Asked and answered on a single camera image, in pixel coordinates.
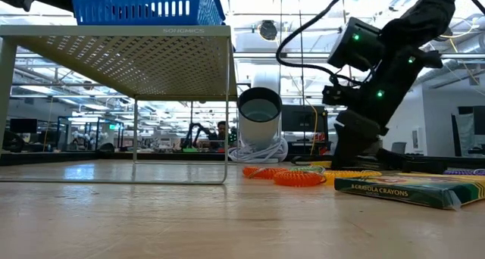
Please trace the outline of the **blue plastic basket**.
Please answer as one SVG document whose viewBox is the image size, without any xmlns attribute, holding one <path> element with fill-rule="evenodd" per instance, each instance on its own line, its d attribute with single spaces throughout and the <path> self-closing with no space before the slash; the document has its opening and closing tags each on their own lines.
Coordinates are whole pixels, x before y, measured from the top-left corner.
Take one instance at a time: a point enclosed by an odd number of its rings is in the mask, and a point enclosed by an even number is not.
<svg viewBox="0 0 485 259">
<path fill-rule="evenodd" d="M 72 0 L 79 25 L 218 26 L 221 0 Z"/>
</svg>

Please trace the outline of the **red spiral coil keychain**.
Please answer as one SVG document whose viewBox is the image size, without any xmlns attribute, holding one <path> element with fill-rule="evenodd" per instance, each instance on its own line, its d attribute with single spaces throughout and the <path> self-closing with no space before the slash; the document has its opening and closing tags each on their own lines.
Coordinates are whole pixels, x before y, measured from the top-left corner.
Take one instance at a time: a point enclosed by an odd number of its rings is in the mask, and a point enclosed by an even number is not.
<svg viewBox="0 0 485 259">
<path fill-rule="evenodd" d="M 244 167 L 242 173 L 248 179 L 273 179 L 274 175 L 286 171 L 282 167 Z"/>
<path fill-rule="evenodd" d="M 312 187 L 325 183 L 327 178 L 314 171 L 285 170 L 275 173 L 273 180 L 279 186 Z"/>
</svg>

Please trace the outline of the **person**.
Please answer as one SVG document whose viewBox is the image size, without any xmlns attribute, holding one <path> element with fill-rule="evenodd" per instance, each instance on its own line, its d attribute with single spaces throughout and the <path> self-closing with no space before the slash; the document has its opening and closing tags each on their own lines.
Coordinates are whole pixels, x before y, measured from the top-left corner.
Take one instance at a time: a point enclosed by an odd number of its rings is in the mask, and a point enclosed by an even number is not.
<svg viewBox="0 0 485 259">
<path fill-rule="evenodd" d="M 220 121 L 217 123 L 217 131 L 215 133 L 208 134 L 209 148 L 211 150 L 218 151 L 220 148 L 224 147 L 226 126 L 225 121 Z"/>
</svg>

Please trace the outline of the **black monitor screen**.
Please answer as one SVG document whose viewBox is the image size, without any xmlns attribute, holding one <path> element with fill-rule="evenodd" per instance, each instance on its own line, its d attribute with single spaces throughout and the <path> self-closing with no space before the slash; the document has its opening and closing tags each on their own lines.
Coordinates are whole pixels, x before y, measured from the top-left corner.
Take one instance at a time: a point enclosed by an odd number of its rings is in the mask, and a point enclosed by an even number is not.
<svg viewBox="0 0 485 259">
<path fill-rule="evenodd" d="M 324 133 L 328 131 L 327 110 L 323 106 L 283 105 L 282 131 Z"/>
</svg>

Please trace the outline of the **orange-yellow spiral coil keychain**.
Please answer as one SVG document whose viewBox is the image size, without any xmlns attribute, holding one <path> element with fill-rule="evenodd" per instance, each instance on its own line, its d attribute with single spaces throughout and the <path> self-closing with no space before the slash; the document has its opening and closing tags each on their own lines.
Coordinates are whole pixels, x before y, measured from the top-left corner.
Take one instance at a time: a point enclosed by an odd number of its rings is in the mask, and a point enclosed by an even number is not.
<svg viewBox="0 0 485 259">
<path fill-rule="evenodd" d="M 373 170 L 352 171 L 352 170 L 326 170 L 324 172 L 324 185 L 332 186 L 336 178 L 353 178 L 363 176 L 381 176 L 382 173 Z"/>
</svg>

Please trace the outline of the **small dark monitor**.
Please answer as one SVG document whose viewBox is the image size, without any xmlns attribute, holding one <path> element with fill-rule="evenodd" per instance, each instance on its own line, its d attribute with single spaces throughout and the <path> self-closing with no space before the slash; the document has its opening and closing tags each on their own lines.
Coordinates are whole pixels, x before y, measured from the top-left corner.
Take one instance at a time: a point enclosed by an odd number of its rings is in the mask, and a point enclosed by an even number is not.
<svg viewBox="0 0 485 259">
<path fill-rule="evenodd" d="M 32 118 L 11 118 L 10 131 L 13 133 L 36 133 L 38 120 Z"/>
</svg>

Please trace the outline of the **black standing panel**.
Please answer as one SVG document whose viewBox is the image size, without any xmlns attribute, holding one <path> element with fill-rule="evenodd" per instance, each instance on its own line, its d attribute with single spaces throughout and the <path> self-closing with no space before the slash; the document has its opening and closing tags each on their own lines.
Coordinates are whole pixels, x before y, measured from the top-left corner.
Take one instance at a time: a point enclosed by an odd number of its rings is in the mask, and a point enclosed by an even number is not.
<svg viewBox="0 0 485 259">
<path fill-rule="evenodd" d="M 451 120 L 455 156 L 485 158 L 485 106 L 460 106 Z"/>
</svg>

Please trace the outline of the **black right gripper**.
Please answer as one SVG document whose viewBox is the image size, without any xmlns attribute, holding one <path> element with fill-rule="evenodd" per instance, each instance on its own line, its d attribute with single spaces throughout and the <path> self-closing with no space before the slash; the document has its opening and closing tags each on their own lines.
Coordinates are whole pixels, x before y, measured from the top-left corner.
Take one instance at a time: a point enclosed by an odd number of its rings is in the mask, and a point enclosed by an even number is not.
<svg viewBox="0 0 485 259">
<path fill-rule="evenodd" d="M 343 105 L 334 124 L 337 144 L 332 168 L 351 167 L 359 155 L 375 155 L 381 149 L 379 136 L 385 136 L 387 124 L 409 90 L 408 71 L 378 71 L 359 88 L 325 86 L 323 103 Z"/>
</svg>

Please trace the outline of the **purple spiral coil keychain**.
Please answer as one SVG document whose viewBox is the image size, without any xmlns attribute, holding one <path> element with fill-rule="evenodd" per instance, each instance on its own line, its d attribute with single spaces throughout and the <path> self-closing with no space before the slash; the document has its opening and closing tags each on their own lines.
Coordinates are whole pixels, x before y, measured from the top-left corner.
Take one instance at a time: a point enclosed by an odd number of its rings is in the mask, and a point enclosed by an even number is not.
<svg viewBox="0 0 485 259">
<path fill-rule="evenodd" d="M 446 175 L 462 175 L 462 176 L 485 176 L 485 169 L 477 170 L 445 170 Z"/>
</svg>

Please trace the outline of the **green perforated metal shelf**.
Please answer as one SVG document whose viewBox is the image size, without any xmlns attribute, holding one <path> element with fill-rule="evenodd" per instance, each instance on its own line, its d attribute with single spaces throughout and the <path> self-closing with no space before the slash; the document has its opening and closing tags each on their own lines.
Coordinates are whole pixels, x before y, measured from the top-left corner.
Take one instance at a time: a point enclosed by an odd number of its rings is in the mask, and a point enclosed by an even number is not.
<svg viewBox="0 0 485 259">
<path fill-rule="evenodd" d="M 229 26 L 0 26 L 0 149 L 17 48 L 140 101 L 237 100 Z"/>
</svg>

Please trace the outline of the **green spiral coil keychain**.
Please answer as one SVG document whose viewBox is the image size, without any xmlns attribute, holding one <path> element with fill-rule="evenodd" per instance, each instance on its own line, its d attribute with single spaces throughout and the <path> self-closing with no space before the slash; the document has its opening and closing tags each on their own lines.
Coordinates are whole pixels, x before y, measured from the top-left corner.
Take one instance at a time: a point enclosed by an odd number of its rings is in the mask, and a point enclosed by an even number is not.
<svg viewBox="0 0 485 259">
<path fill-rule="evenodd" d="M 291 167 L 290 171 L 303 172 L 303 173 L 324 173 L 325 168 L 322 166 L 301 166 L 301 167 Z"/>
</svg>

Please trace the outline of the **black round ceiling reel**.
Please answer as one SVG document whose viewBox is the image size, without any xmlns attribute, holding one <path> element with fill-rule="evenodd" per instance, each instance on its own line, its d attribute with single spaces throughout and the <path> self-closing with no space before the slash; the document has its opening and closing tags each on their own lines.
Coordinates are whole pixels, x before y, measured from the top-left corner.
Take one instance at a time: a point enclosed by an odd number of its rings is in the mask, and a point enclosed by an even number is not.
<svg viewBox="0 0 485 259">
<path fill-rule="evenodd" d="M 274 41 L 277 38 L 277 28 L 272 20 L 263 20 L 258 27 L 259 35 L 267 41 Z"/>
</svg>

